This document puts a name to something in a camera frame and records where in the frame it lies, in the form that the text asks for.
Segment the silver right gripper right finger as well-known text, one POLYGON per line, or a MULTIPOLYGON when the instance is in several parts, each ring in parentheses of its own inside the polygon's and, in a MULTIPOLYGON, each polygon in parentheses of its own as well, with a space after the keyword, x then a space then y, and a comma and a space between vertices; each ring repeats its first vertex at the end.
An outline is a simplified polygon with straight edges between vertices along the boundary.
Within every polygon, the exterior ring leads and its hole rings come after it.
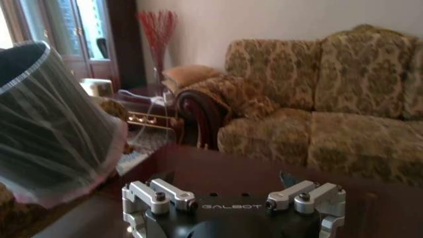
POLYGON ((294 206, 300 214, 310 215, 316 211, 326 214, 322 220, 320 237, 337 237, 337 230, 346 222, 348 192, 337 184, 317 183, 305 180, 282 191, 269 194, 266 208, 269 211, 288 210, 294 206))

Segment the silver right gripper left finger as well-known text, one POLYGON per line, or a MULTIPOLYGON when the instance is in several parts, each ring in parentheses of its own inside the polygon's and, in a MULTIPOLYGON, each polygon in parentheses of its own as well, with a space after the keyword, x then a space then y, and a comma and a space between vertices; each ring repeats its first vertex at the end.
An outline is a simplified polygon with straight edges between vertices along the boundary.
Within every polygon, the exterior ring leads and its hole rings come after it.
POLYGON ((127 231, 135 238, 147 237, 147 221, 145 210, 155 215, 165 215, 170 212, 171 206, 177 210, 195 212, 199 204, 195 194, 185 191, 157 178, 146 184, 134 181, 122 188, 123 221, 129 223, 127 231))

